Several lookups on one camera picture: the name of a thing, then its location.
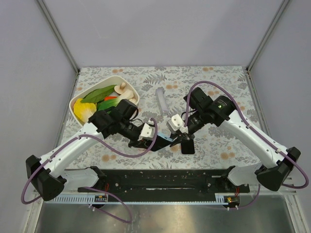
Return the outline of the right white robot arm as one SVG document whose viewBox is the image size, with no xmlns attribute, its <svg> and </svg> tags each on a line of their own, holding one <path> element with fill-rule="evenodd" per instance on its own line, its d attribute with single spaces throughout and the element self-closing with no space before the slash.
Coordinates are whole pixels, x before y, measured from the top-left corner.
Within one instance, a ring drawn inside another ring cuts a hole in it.
<svg viewBox="0 0 311 233">
<path fill-rule="evenodd" d="M 251 166 L 231 166 L 225 170 L 224 177 L 235 186 L 261 184 L 271 191 L 280 189 L 293 169 L 292 162 L 300 157 L 301 152 L 297 148 L 286 148 L 248 123 L 233 101 L 225 96 L 212 100 L 197 87 L 190 97 L 184 99 L 190 101 L 194 113 L 187 122 L 178 114 L 168 120 L 173 145 L 180 144 L 184 154 L 194 154 L 194 134 L 205 125 L 214 124 L 239 139 L 260 160 Z"/>
</svg>

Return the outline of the black phone blue case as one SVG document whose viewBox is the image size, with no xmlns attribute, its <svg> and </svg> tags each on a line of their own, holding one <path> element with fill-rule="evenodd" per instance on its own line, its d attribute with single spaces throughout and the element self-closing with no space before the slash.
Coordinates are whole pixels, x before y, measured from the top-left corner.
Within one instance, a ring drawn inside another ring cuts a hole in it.
<svg viewBox="0 0 311 233">
<path fill-rule="evenodd" d="M 161 137 L 162 139 L 165 139 L 166 141 L 169 141 L 170 143 L 173 142 L 173 139 L 171 139 L 169 136 L 166 136 L 162 133 L 158 133 L 157 134 L 159 137 Z"/>
</svg>

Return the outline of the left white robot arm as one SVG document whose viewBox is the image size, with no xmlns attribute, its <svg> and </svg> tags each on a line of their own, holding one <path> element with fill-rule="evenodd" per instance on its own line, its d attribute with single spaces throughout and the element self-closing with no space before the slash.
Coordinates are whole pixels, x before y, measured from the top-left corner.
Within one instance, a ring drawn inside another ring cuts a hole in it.
<svg viewBox="0 0 311 233">
<path fill-rule="evenodd" d="M 172 144 L 170 137 L 158 132 L 153 118 L 136 126 L 132 122 L 133 115 L 138 115 L 138 108 L 129 100 L 121 100 L 116 107 L 97 111 L 67 142 L 41 157 L 31 155 L 26 159 L 26 186 L 31 184 L 44 201 L 54 199 L 65 188 L 93 187 L 100 178 L 95 169 L 74 170 L 70 175 L 66 169 L 96 143 L 102 143 L 116 154 L 128 158 L 141 157 L 149 151 L 157 151 Z M 144 152 L 134 156 L 117 151 L 104 141 L 114 134 L 129 139 L 129 147 L 142 148 Z"/>
</svg>

